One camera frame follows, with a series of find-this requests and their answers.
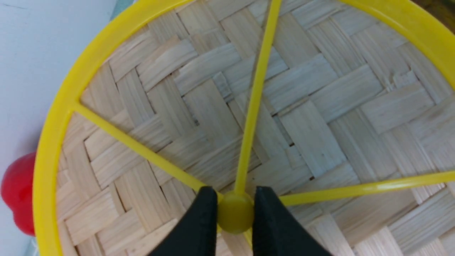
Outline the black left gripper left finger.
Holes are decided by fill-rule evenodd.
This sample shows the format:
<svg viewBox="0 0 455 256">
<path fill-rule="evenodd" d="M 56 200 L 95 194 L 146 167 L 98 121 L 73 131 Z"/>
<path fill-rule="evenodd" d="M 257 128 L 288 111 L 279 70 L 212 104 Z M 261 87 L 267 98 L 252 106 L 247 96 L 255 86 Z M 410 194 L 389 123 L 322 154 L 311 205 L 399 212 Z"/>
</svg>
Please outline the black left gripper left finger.
<svg viewBox="0 0 455 256">
<path fill-rule="evenodd" d="M 200 188 L 190 208 L 149 256 L 214 256 L 218 198 L 212 187 Z"/>
</svg>

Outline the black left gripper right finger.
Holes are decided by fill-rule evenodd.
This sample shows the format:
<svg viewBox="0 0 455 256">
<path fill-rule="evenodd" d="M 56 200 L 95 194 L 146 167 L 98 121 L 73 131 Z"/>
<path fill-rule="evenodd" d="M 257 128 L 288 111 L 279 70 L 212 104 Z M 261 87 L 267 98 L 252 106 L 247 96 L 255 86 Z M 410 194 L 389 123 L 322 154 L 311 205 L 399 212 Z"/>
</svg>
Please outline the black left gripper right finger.
<svg viewBox="0 0 455 256">
<path fill-rule="evenodd" d="M 331 255 L 266 186 L 257 186 L 255 192 L 252 251 L 255 256 Z"/>
</svg>

